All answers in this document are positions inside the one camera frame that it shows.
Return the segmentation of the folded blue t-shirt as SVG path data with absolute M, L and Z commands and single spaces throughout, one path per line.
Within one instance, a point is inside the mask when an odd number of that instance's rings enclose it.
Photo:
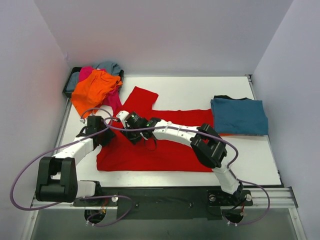
M 219 134 L 268 135 L 269 122 L 261 100 L 210 100 L 213 126 Z

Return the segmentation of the grey-blue t-shirt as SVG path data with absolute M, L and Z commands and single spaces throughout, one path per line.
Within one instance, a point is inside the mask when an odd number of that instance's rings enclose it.
M 104 70 L 104 71 L 106 71 L 106 72 L 110 72 L 110 71 L 112 71 L 112 70 L 113 70 L 114 68 L 116 68 L 116 67 L 122 69 L 118 63 L 113 62 L 113 61 L 110 61 L 110 60 L 107 60 L 107 61 L 104 61 L 104 62 L 101 62 L 101 63 L 96 63 L 96 64 L 94 64 L 94 65 L 92 65 L 92 66 L 90 66 L 90 67 L 92 67 L 91 72 L 92 72 L 94 69 Z M 79 82 L 85 80 L 89 75 L 82 76 L 82 74 L 80 73 Z

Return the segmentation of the aluminium frame rail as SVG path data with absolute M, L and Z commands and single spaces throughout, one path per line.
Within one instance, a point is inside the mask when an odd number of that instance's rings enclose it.
M 135 204 L 150 203 L 183 203 L 194 207 L 204 202 L 210 207 L 233 207 L 244 201 L 245 206 L 281 208 L 283 206 L 297 207 L 293 190 L 287 188 L 264 188 L 245 186 L 239 196 L 225 193 L 218 186 L 196 187 L 99 187 L 92 197 L 77 197 L 72 202 L 60 203 L 72 207 L 97 208 L 107 202 L 107 207 L 120 204 L 120 196 L 131 198 Z

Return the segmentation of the folded orange t-shirt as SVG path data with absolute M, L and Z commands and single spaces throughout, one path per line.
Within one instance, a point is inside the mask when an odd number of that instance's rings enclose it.
M 236 134 L 236 133 L 219 133 L 221 137 L 240 136 L 240 137 L 261 137 L 261 134 Z

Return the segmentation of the red t-shirt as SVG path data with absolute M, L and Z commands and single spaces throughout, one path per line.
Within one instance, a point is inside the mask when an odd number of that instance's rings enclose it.
M 184 126 L 213 125 L 211 109 L 154 110 L 158 94 L 135 87 L 118 111 L 136 112 L 139 116 L 171 121 Z M 141 140 L 132 144 L 120 131 L 96 157 L 98 171 L 180 171 L 211 172 L 197 159 L 189 146 L 168 140 Z

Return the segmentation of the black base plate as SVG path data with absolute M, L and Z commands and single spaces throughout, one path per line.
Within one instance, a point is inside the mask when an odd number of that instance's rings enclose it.
M 116 207 L 116 217 L 124 220 L 220 220 L 223 216 L 237 221 L 245 207 L 253 205 L 249 190 L 228 194 L 218 186 L 203 187 L 99 187 L 88 199 L 77 199 L 75 207 L 99 207 L 101 220 L 108 208 Z

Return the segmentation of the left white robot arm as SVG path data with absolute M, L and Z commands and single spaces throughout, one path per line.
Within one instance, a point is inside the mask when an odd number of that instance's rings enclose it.
M 116 136 L 106 127 L 101 116 L 91 115 L 74 139 L 62 151 L 44 156 L 39 161 L 35 197 L 39 202 L 66 202 L 85 198 L 91 206 L 98 206 L 103 193 L 97 190 L 98 182 L 78 180 L 76 165 L 98 146 L 104 147 Z

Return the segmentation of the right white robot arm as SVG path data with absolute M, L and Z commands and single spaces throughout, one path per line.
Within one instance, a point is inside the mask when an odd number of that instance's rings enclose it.
M 157 141 L 170 141 L 192 148 L 198 161 L 213 170 L 223 191 L 223 199 L 229 205 L 241 199 L 243 184 L 236 179 L 227 167 L 226 143 L 209 125 L 185 126 L 153 117 L 146 119 L 136 112 L 120 111 L 116 117 L 123 126 L 127 139 L 154 138 Z

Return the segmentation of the folded black t-shirt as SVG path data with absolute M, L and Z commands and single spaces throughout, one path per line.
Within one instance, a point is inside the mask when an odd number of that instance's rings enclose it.
M 230 97 L 228 95 L 215 95 L 213 98 L 214 99 L 234 100 L 234 101 L 245 101 L 245 100 L 249 99 L 247 97 L 244 97 L 244 98 L 232 98 L 232 97 Z

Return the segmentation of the pink t-shirt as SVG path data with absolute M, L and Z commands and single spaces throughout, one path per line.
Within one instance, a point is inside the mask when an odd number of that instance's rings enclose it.
M 120 107 L 121 101 L 119 97 L 119 90 L 122 86 L 119 86 L 116 90 L 113 90 L 109 95 L 103 100 L 102 105 L 109 106 L 115 111 L 118 107 Z

